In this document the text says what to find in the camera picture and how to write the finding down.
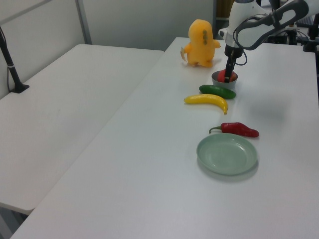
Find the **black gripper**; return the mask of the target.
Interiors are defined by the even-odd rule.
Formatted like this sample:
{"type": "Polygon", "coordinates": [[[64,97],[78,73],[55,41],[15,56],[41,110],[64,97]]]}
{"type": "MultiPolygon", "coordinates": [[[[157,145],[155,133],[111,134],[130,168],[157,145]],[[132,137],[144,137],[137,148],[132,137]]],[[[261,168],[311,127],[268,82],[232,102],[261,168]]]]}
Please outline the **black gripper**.
{"type": "Polygon", "coordinates": [[[233,47],[226,44],[225,55],[228,57],[225,67],[225,82],[230,82],[230,78],[236,63],[237,58],[240,58],[243,54],[243,49],[239,47],[233,47]]]}

